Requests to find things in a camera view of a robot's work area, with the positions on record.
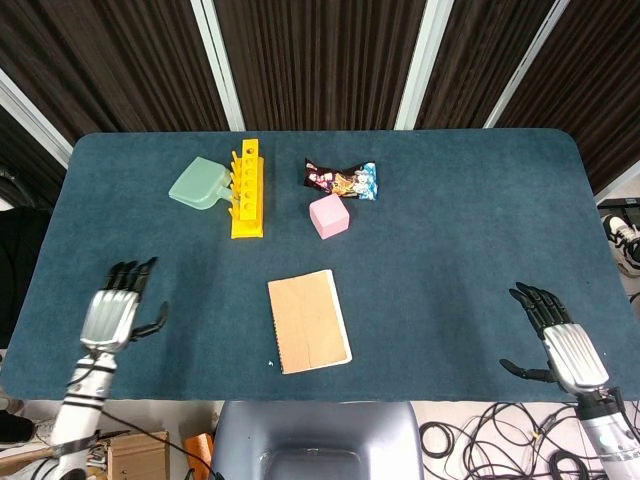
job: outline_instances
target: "yellow plastic rack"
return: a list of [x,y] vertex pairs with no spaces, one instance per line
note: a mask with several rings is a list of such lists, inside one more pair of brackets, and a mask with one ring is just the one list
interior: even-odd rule
[[258,155],[258,139],[242,141],[241,157],[231,154],[231,238],[262,237],[264,159]]

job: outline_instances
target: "kraft paper notebook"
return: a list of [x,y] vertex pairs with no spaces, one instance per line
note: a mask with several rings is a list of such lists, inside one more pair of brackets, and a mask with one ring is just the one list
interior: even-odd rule
[[331,270],[268,283],[282,373],[351,361]]

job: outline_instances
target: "white wall trim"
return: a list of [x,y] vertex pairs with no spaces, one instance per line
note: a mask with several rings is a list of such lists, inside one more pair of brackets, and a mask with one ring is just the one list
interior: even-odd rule
[[452,6],[453,0],[428,0],[424,7],[395,130],[412,130],[416,126]]
[[602,190],[598,192],[598,194],[594,197],[596,203],[600,203],[603,200],[606,200],[607,197],[613,193],[614,190],[622,187],[624,184],[632,180],[633,178],[640,175],[640,160],[638,160],[635,164],[631,165],[622,175],[616,178],[609,185],[604,187]]
[[209,65],[216,81],[220,101],[231,131],[244,131],[244,118],[240,109],[240,101],[236,93],[227,51],[218,23],[218,15],[213,0],[191,0],[191,8],[198,22],[200,36],[207,52]]
[[518,89],[520,82],[522,82],[522,79],[527,74],[529,67],[531,67],[531,64],[538,56],[538,53],[540,53],[542,46],[547,41],[547,38],[549,38],[549,35],[564,13],[565,8],[567,8],[567,5],[569,5],[569,1],[570,0],[556,0],[553,3],[551,8],[549,9],[549,12],[547,13],[547,16],[542,21],[542,24],[540,25],[536,36],[533,37],[529,48],[525,52],[522,60],[520,61],[520,64],[516,68],[516,71],[513,72],[511,79],[509,79],[509,82],[504,87],[502,95],[500,95],[500,98],[498,98],[498,101],[489,114],[489,118],[487,118],[487,121],[485,122],[483,128],[492,128],[495,126],[498,119],[502,115],[502,112],[504,112],[504,109],[511,101],[511,97],[513,97],[513,94]]
[[73,147],[2,69],[0,69],[0,105],[60,165],[68,168]]

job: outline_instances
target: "pink cube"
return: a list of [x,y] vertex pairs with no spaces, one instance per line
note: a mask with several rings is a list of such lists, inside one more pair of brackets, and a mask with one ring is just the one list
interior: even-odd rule
[[309,214],[323,240],[349,228],[349,212],[335,193],[312,202]]

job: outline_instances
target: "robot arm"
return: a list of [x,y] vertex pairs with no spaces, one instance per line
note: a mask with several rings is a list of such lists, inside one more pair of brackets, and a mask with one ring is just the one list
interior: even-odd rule
[[500,364],[520,378],[557,383],[575,396],[576,415],[609,479],[640,478],[640,439],[624,412],[620,390],[605,386],[609,375],[589,336],[558,297],[523,283],[516,286],[509,293],[542,341],[549,369],[526,370],[504,358]]
[[113,374],[115,354],[129,342],[157,332],[166,323],[168,305],[162,304],[155,323],[133,328],[136,310],[156,259],[118,263],[107,274],[104,287],[93,297],[81,342],[88,355],[76,364],[51,435],[58,466],[43,480],[84,480],[89,449]]

